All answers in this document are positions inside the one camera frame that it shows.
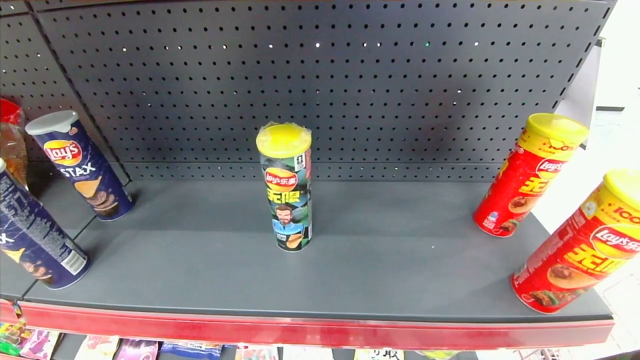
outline barcode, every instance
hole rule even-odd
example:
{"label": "barcode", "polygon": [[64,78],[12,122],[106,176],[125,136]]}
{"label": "barcode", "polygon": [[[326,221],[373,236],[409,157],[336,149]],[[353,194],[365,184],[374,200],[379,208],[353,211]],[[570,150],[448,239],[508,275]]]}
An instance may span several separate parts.
{"label": "barcode", "polygon": [[296,166],[295,166],[295,170],[294,170],[295,172],[298,172],[298,171],[300,171],[300,170],[302,170],[302,169],[304,169],[306,167],[306,164],[305,164],[306,161],[305,160],[306,160],[306,157],[305,157],[304,154],[298,155],[296,157]]}
{"label": "barcode", "polygon": [[67,258],[62,261],[62,266],[74,275],[77,275],[77,273],[82,270],[84,264],[86,264],[86,260],[74,250],[71,250],[71,255],[67,256]]}

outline blue chip can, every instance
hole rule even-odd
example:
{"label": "blue chip can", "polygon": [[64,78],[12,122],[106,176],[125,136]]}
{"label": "blue chip can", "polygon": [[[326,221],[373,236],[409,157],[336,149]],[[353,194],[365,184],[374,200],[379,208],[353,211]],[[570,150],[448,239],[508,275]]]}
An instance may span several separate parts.
{"label": "blue chip can", "polygon": [[75,111],[44,115],[27,124],[25,130],[71,180],[100,220],[116,220],[131,211],[131,197]]}
{"label": "blue chip can", "polygon": [[0,159],[0,250],[51,289],[80,280],[91,259]]}

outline lay's stax can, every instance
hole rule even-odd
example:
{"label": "lay's stax can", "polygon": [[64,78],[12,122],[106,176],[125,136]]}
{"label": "lay's stax can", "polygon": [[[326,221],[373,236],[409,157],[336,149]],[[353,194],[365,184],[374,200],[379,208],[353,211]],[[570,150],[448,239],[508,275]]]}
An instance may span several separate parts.
{"label": "lay's stax can", "polygon": [[80,280],[91,266],[89,256],[7,171],[2,159],[0,250],[51,289]]}
{"label": "lay's stax can", "polygon": [[100,220],[116,220],[131,211],[131,198],[75,111],[44,115],[27,124],[25,130]]}
{"label": "lay's stax can", "polygon": [[568,117],[533,114],[473,215],[484,232],[505,238],[531,212],[589,129]]}
{"label": "lay's stax can", "polygon": [[302,250],[311,241],[311,131],[269,123],[255,142],[278,246]]}
{"label": "lay's stax can", "polygon": [[511,276],[531,309],[555,313],[640,252],[640,170],[611,170]]}

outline red chip can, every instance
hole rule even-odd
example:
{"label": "red chip can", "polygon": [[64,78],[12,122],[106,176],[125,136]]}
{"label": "red chip can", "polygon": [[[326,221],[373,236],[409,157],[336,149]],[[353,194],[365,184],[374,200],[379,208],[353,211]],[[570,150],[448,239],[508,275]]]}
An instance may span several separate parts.
{"label": "red chip can", "polygon": [[588,134],[586,126],[568,117],[531,115],[476,209],[476,225],[501,238],[513,235]]}
{"label": "red chip can", "polygon": [[640,252],[640,171],[611,170],[510,278],[518,299],[552,314]]}

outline pegboard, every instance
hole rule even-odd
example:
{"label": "pegboard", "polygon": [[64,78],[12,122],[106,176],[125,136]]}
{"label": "pegboard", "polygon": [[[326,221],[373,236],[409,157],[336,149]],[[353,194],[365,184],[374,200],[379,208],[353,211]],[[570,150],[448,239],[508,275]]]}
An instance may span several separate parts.
{"label": "pegboard", "polygon": [[24,1],[2,1],[0,2],[0,16],[15,15],[29,12],[29,8]]}
{"label": "pegboard", "polygon": [[29,4],[37,11],[55,10],[60,8],[72,8],[75,6],[91,6],[98,4],[108,3],[122,3],[132,0],[91,0],[91,1],[79,1],[79,0],[30,0]]}
{"label": "pegboard", "polygon": [[554,111],[611,8],[196,1],[38,16],[125,164],[257,161],[272,120],[311,128],[318,164],[501,163],[529,114]]}
{"label": "pegboard", "polygon": [[[128,163],[127,173],[140,180],[258,180],[256,163]],[[337,181],[491,181],[496,164],[320,163],[318,180]]]}
{"label": "pegboard", "polygon": [[[0,95],[22,106],[27,120],[54,111],[76,110],[90,136],[113,161],[111,151],[89,121],[32,17],[2,17],[0,32]],[[32,137],[27,136],[26,142],[29,160],[49,162]]]}

